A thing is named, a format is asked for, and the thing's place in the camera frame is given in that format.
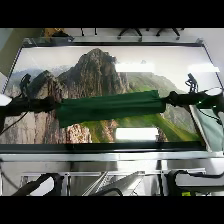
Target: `cloudy sky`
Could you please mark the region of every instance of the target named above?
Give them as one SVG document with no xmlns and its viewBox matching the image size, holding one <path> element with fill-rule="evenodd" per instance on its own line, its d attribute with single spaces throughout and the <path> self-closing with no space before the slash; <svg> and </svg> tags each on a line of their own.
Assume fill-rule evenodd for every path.
<svg viewBox="0 0 224 224">
<path fill-rule="evenodd" d="M 74 66 L 79 58 L 94 48 L 100 48 L 115 56 L 120 63 L 153 63 L 155 75 L 165 76 L 177 88 L 188 92 L 185 85 L 192 64 L 210 63 L 203 48 L 199 47 L 159 47 L 159 46 L 70 46 L 24 48 L 14 71 L 28 68 L 52 69 L 59 66 Z M 215 73 L 194 73 L 199 90 L 220 86 Z"/>
</svg>

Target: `white floor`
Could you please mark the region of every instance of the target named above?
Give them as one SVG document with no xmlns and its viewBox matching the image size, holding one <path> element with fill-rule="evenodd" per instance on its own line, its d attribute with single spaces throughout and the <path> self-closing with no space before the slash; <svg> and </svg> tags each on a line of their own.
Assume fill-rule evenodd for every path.
<svg viewBox="0 0 224 224">
<path fill-rule="evenodd" d="M 156 35 L 157 29 L 150 29 L 147 32 L 145 29 L 140 29 L 143 35 Z M 94 35 L 94 28 L 83 28 L 86 36 Z M 97 28 L 99 36 L 117 36 L 121 29 L 118 28 Z M 66 28 L 66 32 L 72 36 L 81 36 L 80 28 Z M 134 30 L 129 30 L 125 35 L 134 36 L 137 34 Z M 172 30 L 167 30 L 161 33 L 161 36 L 175 36 Z M 180 31 L 180 35 L 196 36 L 203 38 L 208 45 L 210 56 L 212 57 L 215 66 L 219 67 L 221 73 L 220 78 L 224 83 L 224 29 L 223 28 L 185 28 L 184 31 Z M 223 159 L 211 159 L 211 160 L 187 160 L 187 161 L 169 161 L 168 168 L 203 168 L 205 167 L 207 173 L 218 174 L 224 171 Z M 19 185 L 20 174 L 23 172 L 63 172 L 70 170 L 69 163 L 4 163 L 4 171 L 6 174 Z M 91 171 L 91 168 L 83 167 L 82 171 Z M 4 195 L 10 195 L 14 192 L 7 182 L 3 183 Z"/>
</svg>

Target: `mountain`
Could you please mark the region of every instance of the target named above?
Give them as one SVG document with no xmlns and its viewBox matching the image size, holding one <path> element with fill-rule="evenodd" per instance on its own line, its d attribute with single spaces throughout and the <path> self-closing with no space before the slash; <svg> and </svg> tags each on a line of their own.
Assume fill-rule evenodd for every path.
<svg viewBox="0 0 224 224">
<path fill-rule="evenodd" d="M 51 71 L 41 71 L 29 86 L 31 95 L 39 99 L 51 95 L 60 102 L 62 98 L 106 96 L 151 89 L 158 89 L 160 96 L 167 96 L 172 90 L 181 93 L 165 77 L 152 73 L 118 73 L 114 64 L 116 61 L 109 53 L 98 48 L 93 49 L 82 55 L 76 65 L 57 77 Z M 18 84 L 12 82 L 7 87 L 7 94 L 18 93 Z M 0 137 L 0 143 L 115 142 L 114 131 L 117 127 L 157 127 L 161 141 L 197 140 L 193 128 L 189 127 L 191 121 L 187 112 L 172 106 L 168 106 L 167 110 L 161 115 L 83 122 L 63 129 L 59 128 L 54 111 L 28 113 L 22 121 Z M 7 118 L 6 125 L 14 120 L 17 118 Z"/>
</svg>

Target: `folded green fabric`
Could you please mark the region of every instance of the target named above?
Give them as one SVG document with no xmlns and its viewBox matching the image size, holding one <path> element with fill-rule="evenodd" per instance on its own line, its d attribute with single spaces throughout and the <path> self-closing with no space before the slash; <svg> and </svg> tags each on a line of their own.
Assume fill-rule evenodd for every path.
<svg viewBox="0 0 224 224">
<path fill-rule="evenodd" d="M 84 121 L 110 120 L 130 116 L 163 113 L 165 101 L 157 90 L 99 96 L 80 99 L 63 99 L 56 109 L 61 128 Z"/>
</svg>

